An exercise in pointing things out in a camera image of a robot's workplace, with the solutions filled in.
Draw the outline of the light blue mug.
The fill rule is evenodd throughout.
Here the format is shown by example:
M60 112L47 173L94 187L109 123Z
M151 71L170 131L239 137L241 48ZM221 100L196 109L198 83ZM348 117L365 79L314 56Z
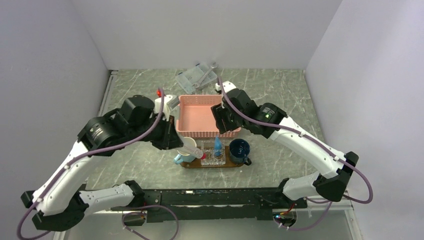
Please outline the light blue mug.
M196 141L191 137L184 137L184 140L187 140L189 143L193 144L195 147L197 146ZM196 159L195 156L178 150L177 155L173 159L173 162L176 165L179 165L181 163L191 163L195 159Z

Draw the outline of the white toothpaste tube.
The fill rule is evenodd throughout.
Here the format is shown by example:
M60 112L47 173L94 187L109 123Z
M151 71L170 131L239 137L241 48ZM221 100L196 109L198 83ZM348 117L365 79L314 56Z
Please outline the white toothpaste tube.
M206 154L198 147L192 146L192 145L184 145L180 148L181 152L184 152L186 154L192 155L197 159L205 159Z

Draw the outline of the blue toothpaste tube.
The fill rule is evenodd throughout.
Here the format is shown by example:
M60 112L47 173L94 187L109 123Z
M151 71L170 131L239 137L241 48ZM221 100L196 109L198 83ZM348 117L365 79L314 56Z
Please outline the blue toothpaste tube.
M213 146L213 155L215 157L220 157L222 155L222 142L218 136L214 139L214 146Z

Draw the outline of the pink plastic basket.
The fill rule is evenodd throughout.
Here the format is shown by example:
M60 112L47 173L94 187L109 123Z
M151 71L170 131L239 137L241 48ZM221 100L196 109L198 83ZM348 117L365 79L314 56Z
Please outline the pink plastic basket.
M216 127L211 107L222 102L220 95L180 95L179 117L176 120L176 131L183 137L193 139L234 138L241 131L237 128L220 134Z

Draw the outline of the dark blue mug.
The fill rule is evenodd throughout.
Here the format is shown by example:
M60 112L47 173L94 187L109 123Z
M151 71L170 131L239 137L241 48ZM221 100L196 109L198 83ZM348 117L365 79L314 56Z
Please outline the dark blue mug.
M249 158L251 148L249 143L241 138L234 139L229 144L230 160L236 165L247 165L252 164L252 160Z

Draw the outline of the clear acrylic toothbrush holder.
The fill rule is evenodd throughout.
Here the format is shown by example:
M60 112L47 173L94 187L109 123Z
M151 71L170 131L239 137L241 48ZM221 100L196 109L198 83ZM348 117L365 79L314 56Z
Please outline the clear acrylic toothbrush holder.
M215 141L203 141L201 146L201 150L205 153L205 159L201 159L200 163L202 166L210 167L210 166L222 166L226 163L225 157L225 148L222 143L222 155L220 157L216 157L213 154L214 150L214 142Z

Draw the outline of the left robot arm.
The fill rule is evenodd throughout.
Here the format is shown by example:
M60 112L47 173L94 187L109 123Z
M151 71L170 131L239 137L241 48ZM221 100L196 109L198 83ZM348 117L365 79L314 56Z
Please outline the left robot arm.
M25 207L36 211L32 217L35 228L63 232L98 211L143 207L145 192L134 180L101 190L81 190L81 186L103 160L132 143L148 142L159 150L181 147L183 142L170 114L179 102L171 94L155 100L134 95L121 107L90 119L48 181L21 195Z

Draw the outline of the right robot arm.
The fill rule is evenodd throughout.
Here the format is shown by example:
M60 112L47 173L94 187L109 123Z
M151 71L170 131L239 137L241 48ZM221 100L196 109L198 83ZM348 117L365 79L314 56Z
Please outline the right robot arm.
M286 178L280 183L281 190L275 194L280 207L287 208L295 200L310 196L321 196L331 202L343 198L353 173L345 164L355 166L357 154L331 150L281 108L269 102L257 105L244 90L234 88L226 96L228 100L222 97L221 103L211 107L220 134L243 128L288 147L316 169L310 175Z

